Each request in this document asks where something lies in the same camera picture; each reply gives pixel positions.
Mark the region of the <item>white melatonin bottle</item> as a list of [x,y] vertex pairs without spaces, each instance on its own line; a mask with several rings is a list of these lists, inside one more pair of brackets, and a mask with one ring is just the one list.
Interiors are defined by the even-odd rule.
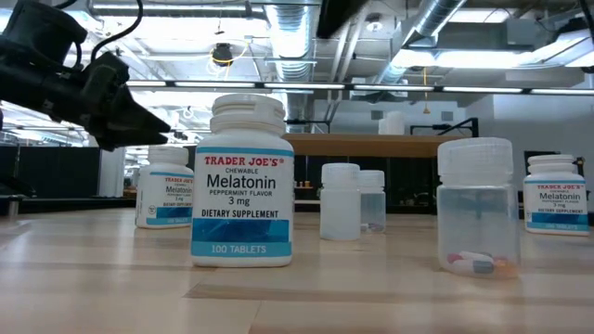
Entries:
[[587,183],[572,155],[533,156],[523,180],[524,226],[530,233],[589,235]]
[[190,226],[194,172],[187,164],[186,148],[148,148],[148,165],[139,170],[136,227],[165,229]]
[[190,256],[201,267],[279,267],[292,259],[294,151],[267,96],[213,102],[195,149]]

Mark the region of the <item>clear plastic pill bottle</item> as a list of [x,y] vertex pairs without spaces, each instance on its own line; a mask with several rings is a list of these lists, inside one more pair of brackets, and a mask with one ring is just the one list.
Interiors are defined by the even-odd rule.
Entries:
[[361,193],[361,231],[383,233],[386,226],[384,172],[360,171],[358,187]]
[[439,264],[461,276],[509,279],[521,261],[512,143],[473,137],[437,151]]
[[320,191],[320,237],[327,240],[357,240],[361,229],[360,167],[352,163],[322,166]]

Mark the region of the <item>overhead light bar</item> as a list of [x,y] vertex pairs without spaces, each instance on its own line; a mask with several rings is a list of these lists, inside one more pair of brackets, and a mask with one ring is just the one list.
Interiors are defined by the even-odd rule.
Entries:
[[212,81],[129,81],[128,86],[138,89],[268,89],[286,91],[352,91],[390,93],[437,94],[494,94],[534,96],[594,96],[594,89],[573,88],[521,88],[442,85],[388,85],[360,83],[268,83],[268,82],[212,82]]

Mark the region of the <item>black room partition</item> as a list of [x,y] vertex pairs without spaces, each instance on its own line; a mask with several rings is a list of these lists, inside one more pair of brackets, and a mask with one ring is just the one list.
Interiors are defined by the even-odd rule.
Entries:
[[294,162],[296,199],[319,200],[322,166],[343,162],[356,164],[361,170],[383,171],[389,208],[430,204],[429,190],[437,182],[436,158],[297,156]]
[[101,150],[0,147],[0,175],[17,176],[42,199],[78,199],[98,192]]

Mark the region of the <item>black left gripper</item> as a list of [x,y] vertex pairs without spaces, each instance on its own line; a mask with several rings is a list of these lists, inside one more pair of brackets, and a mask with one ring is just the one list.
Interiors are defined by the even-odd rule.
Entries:
[[[170,125],[136,103],[129,88],[128,66],[111,52],[92,60],[83,70],[83,100],[85,113],[83,127],[89,133],[106,130],[141,130],[168,133]],[[99,137],[101,149],[131,146],[162,145],[167,137],[161,134],[111,134]]]

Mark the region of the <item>wooden shelf with black legs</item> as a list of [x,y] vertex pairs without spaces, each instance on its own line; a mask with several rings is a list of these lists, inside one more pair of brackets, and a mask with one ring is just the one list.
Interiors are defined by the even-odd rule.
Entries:
[[479,120],[475,117],[444,128],[437,135],[333,135],[286,134],[284,139],[298,156],[371,157],[371,158],[433,158],[438,147],[457,136],[448,133],[461,128],[479,136]]

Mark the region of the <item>silver ribbed ventilation duct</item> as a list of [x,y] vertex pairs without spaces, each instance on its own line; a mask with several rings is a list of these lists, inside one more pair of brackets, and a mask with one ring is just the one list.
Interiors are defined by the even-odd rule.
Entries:
[[266,5],[269,22],[270,44],[278,58],[276,70],[282,83],[309,83],[314,65],[308,62],[313,56],[312,39],[317,9],[302,5]]

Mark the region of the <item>silver smooth ventilation duct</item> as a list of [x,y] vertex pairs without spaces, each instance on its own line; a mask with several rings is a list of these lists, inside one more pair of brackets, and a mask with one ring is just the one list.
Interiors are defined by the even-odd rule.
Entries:
[[439,32],[461,9],[467,0],[422,0],[419,11],[409,19],[401,21],[391,40],[391,54],[383,70],[375,79],[375,84],[397,84],[406,71],[414,67],[412,58],[406,60],[407,49],[416,42],[434,48]]

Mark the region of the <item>white pillar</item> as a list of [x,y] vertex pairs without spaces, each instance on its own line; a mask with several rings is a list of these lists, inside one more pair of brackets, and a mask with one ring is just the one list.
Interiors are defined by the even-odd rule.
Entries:
[[125,149],[102,150],[99,168],[98,195],[120,198],[123,195]]

